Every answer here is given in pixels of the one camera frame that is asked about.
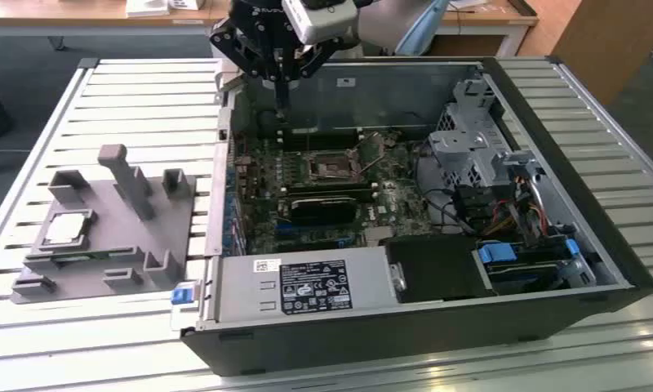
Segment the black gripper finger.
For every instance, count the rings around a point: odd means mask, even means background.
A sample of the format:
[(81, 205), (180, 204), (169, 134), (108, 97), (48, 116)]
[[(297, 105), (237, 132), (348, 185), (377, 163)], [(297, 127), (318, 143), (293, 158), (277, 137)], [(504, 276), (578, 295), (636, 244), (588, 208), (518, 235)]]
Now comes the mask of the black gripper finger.
[(302, 52), (298, 52), (300, 45), (296, 39), (282, 48), (282, 116), (286, 116), (290, 105), (289, 83), (309, 78), (334, 53), (349, 47), (346, 39), (336, 37), (317, 43)]
[(276, 115), (284, 118), (284, 78), (273, 33), (265, 20), (228, 17), (213, 27), (210, 43), (249, 77), (261, 78), (273, 87)]

